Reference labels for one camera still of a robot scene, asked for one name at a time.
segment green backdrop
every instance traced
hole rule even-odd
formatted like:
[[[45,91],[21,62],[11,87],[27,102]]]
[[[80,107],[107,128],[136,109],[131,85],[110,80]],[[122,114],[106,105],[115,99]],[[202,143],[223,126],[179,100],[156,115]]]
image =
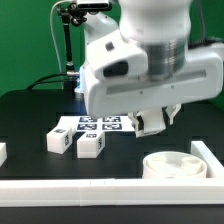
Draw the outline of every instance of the green backdrop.
[[[24,89],[38,78],[58,72],[49,26],[50,10],[55,2],[56,0],[1,0],[0,96],[10,90]],[[224,1],[202,0],[202,4],[207,35],[224,38]],[[118,21],[119,6],[114,7],[109,15]],[[195,2],[190,15],[190,39],[196,40],[200,38],[200,28]],[[60,55],[64,58],[63,28],[57,15],[54,16],[54,28]],[[79,67],[84,61],[83,28],[71,29],[73,57],[76,67]],[[41,85],[38,88],[61,88],[61,85]],[[214,102],[222,107],[222,95]]]

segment white cube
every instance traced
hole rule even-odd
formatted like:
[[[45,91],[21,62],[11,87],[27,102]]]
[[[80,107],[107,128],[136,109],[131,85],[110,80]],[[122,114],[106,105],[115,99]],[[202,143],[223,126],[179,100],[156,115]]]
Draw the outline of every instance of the white cube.
[[[7,153],[6,153],[6,144],[0,143],[0,166],[5,162],[7,159]]]
[[[105,147],[105,132],[86,132],[77,141],[78,158],[96,158]]]
[[[72,128],[57,126],[47,134],[47,150],[63,154],[72,144]]]

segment white block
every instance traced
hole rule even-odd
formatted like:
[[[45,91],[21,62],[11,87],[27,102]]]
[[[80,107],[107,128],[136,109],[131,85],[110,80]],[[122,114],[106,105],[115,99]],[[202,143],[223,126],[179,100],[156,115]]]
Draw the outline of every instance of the white block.
[[[47,150],[63,154],[72,144],[72,128],[57,126],[47,134]]]
[[[76,127],[79,123],[79,116],[61,116],[58,125],[62,127],[72,128],[72,135],[76,133]]]
[[[86,132],[77,141],[78,158],[96,158],[105,147],[105,132]]]
[[[5,162],[6,159],[7,159],[6,144],[0,143],[0,166]]]

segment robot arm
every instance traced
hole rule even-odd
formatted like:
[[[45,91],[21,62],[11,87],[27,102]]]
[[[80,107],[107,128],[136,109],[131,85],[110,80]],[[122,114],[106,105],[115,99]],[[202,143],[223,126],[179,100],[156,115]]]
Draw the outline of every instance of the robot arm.
[[[187,49],[192,0],[118,2],[119,28],[102,14],[88,15],[85,23],[87,113],[93,117],[129,113],[137,137],[155,134],[165,129],[162,108],[167,108],[172,124],[182,103],[220,93],[224,45]],[[86,10],[107,3],[77,0]]]

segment black cable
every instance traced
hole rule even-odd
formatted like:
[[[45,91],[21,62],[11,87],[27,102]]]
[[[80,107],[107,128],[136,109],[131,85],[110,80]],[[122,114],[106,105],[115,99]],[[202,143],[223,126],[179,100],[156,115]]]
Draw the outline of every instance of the black cable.
[[[26,90],[32,90],[33,87],[37,86],[37,85],[40,85],[40,84],[48,84],[48,83],[57,83],[57,82],[65,82],[65,81],[62,81],[62,80],[56,80],[56,81],[46,81],[46,82],[35,82],[33,83],[32,85],[28,86],[26,88]]]
[[[206,39],[206,27],[205,27],[204,14],[203,14],[201,0],[197,0],[196,2],[197,2],[197,10],[198,10],[198,15],[200,20],[201,40],[203,41]]]
[[[54,77],[58,77],[58,76],[66,76],[66,75],[67,75],[66,73],[58,73],[58,74],[47,75],[47,76],[44,76],[44,77],[38,79],[38,80],[35,81],[35,82],[42,82],[42,81],[44,81],[44,80],[46,80],[46,79],[51,79],[51,78],[54,78]]]
[[[204,14],[202,9],[201,0],[197,0],[197,10],[200,20],[201,39],[188,43],[188,49],[194,49],[201,46],[209,46],[214,43],[224,43],[224,39],[217,37],[206,37],[206,26],[204,21]]]
[[[40,82],[44,81],[44,80],[47,80],[47,79],[51,79],[51,78],[55,78],[55,77],[59,77],[59,76],[67,76],[66,73],[59,73],[59,74],[52,74],[52,75],[47,75],[47,76],[44,76],[40,79],[38,79],[37,81],[35,81],[33,84],[29,85],[26,90],[32,90],[33,87],[37,84],[39,85]]]

